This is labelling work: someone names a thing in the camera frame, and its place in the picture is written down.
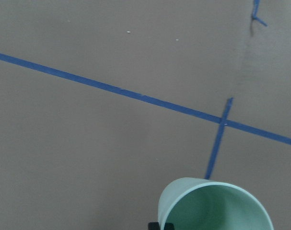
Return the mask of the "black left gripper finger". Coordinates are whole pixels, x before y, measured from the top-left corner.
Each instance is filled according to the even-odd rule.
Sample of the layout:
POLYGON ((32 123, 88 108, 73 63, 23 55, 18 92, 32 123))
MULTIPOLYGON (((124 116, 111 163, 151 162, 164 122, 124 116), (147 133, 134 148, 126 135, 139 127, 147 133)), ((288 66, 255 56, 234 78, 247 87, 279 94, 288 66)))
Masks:
POLYGON ((174 225, 173 223, 165 223, 162 228, 159 222, 150 222, 148 223, 148 230, 174 230, 174 225))

